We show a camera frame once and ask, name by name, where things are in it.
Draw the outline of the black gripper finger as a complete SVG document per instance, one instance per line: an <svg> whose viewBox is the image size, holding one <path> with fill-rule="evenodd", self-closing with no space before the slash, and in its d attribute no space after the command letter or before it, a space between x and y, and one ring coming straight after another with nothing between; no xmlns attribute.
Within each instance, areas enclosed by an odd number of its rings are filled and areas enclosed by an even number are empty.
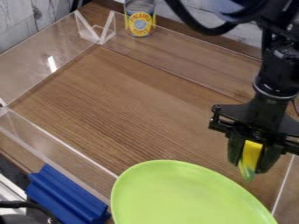
<svg viewBox="0 0 299 224"><path fill-rule="evenodd" d="M239 164L240 156L243 153L245 139L239 132L233 131L228 136L228 161L233 164Z"/></svg>
<svg viewBox="0 0 299 224"><path fill-rule="evenodd" d="M284 146L281 144L265 144L256 163L256 174L267 173L283 154Z"/></svg>

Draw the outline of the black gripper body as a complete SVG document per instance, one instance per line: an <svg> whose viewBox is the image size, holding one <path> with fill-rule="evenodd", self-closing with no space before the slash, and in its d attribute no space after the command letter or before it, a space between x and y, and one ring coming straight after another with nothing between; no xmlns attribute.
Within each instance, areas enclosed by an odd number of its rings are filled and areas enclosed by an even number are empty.
<svg viewBox="0 0 299 224"><path fill-rule="evenodd" d="M209 129L221 132L229 140L236 131L245 141L263 146L281 144L284 154L299 155L299 143L288 137L299 138L299 122L287 114L289 101L299 95L299 86L273 89L253 83L253 98L243 104L214 104L210 108Z"/></svg>

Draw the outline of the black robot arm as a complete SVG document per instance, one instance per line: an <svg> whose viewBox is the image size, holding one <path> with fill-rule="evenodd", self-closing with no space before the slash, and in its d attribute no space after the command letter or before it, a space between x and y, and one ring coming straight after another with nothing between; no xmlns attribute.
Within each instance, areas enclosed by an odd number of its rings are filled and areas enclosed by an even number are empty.
<svg viewBox="0 0 299 224"><path fill-rule="evenodd" d="M299 96L299 0L210 0L216 15L263 30L261 64L244 104L216 104L209 128L228 138L228 161L264 173L285 153L299 155L299 122L285 113Z"/></svg>

